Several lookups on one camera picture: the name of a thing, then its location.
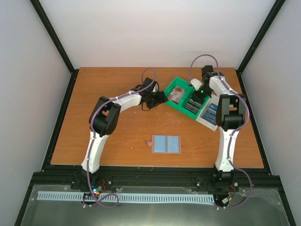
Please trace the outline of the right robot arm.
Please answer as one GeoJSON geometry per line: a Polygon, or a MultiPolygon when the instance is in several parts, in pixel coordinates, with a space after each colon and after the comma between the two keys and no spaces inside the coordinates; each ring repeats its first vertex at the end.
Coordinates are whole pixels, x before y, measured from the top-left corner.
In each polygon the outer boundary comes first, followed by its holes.
{"type": "Polygon", "coordinates": [[[204,66],[201,71],[202,81],[197,79],[190,81],[195,88],[192,100],[203,104],[213,92],[219,98],[215,121],[220,130],[220,143],[213,168],[212,187],[221,190],[233,183],[235,143],[240,128],[248,120],[246,116],[249,116],[249,111],[245,95],[235,92],[224,76],[215,72],[211,65],[204,66]]]}

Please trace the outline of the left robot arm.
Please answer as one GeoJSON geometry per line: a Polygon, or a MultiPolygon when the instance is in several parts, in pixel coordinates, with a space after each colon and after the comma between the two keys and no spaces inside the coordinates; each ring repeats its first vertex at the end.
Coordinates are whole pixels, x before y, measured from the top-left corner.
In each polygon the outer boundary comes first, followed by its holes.
{"type": "Polygon", "coordinates": [[[159,91],[158,82],[148,77],[143,84],[137,85],[121,96],[99,98],[89,118],[90,140],[81,164],[83,170],[88,172],[81,179],[86,189],[94,189],[98,184],[98,178],[93,173],[100,167],[103,148],[109,135],[117,127],[120,113],[131,107],[143,106],[143,104],[151,109],[166,101],[164,91],[159,91]]]}

